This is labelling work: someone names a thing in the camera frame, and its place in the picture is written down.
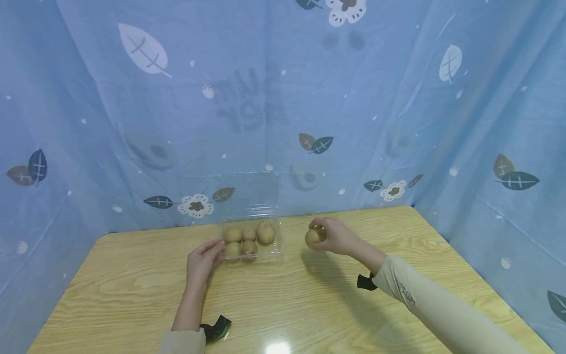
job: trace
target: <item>light wood grain surface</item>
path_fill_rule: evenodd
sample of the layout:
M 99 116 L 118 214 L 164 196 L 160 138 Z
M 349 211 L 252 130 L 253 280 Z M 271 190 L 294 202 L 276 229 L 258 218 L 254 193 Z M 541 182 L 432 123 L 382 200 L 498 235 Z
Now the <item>light wood grain surface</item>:
M 532 353 L 552 353 L 523 320 L 412 208 L 331 214 L 473 304 Z M 223 314 L 228 335 L 214 353 L 446 353 L 400 303 L 356 288 L 356 261 L 304 243 L 313 216 L 282 219 L 283 257 L 222 265 L 203 322 Z M 30 353 L 155 353 L 173 322 L 186 256 L 217 237 L 216 225 L 109 234 L 90 252 Z

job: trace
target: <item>blue curtain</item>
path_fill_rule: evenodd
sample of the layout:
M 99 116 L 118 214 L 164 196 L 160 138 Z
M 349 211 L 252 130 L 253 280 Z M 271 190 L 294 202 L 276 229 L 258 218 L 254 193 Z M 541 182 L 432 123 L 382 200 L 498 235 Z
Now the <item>blue curtain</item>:
M 408 204 L 565 352 L 565 14 L 0 0 L 0 348 L 103 234 Z

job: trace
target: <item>hand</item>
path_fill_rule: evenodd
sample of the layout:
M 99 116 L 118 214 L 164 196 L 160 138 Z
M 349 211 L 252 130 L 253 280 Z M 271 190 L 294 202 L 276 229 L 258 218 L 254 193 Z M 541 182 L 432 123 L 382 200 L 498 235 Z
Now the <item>hand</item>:
M 206 242 L 188 254 L 187 289 L 205 291 L 208 277 L 222 263 L 224 242 L 213 240 Z
M 322 227 L 326 231 L 326 240 L 313 245 L 317 251 L 330 251 L 351 257 L 365 242 L 350 230 L 343 222 L 332 217 L 317 217 L 308 228 Z
M 363 241 L 339 220 L 332 217 L 317 217 L 308 226 L 310 229 L 313 227 L 323 227 L 326 231 L 326 240 L 312 246 L 317 251 L 349 255 L 373 274 L 377 274 L 385 262 L 387 257 L 385 252 Z

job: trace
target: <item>black strap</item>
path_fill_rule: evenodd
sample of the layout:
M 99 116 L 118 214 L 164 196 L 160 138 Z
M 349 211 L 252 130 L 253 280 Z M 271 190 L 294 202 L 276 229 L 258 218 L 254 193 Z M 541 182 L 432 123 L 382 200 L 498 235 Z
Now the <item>black strap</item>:
M 370 277 L 366 278 L 365 276 L 359 274 L 358 275 L 358 289 L 365 289 L 365 290 L 369 290 L 369 291 L 376 290 L 377 286 L 375 286 L 374 282 L 371 281 L 371 279 L 374 276 L 375 275 L 373 273 L 370 273 Z
M 226 317 L 220 315 L 214 326 L 207 325 L 206 323 L 201 323 L 200 328 L 204 330 L 204 335 L 207 338 L 207 342 L 213 342 L 218 340 L 228 333 L 232 321 Z

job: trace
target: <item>clear plastic clamshell box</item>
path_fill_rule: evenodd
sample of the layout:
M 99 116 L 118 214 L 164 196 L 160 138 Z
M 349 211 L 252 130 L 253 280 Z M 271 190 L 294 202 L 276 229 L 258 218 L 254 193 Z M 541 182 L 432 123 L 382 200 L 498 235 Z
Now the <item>clear plastic clamshell box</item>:
M 229 263 L 240 261 L 270 261 L 282 256 L 285 244 L 281 233 L 281 220 L 277 217 L 279 208 L 279 177 L 273 172 L 236 173 L 224 175 L 220 180 L 220 189 L 233 188 L 233 195 L 218 204 L 222 213 L 222 222 L 218 226 L 219 238 L 226 246 L 226 230 L 236 228 L 243 232 L 245 228 L 258 230 L 258 225 L 268 223 L 275 231 L 273 242 L 254 241 L 257 253 L 225 255 Z

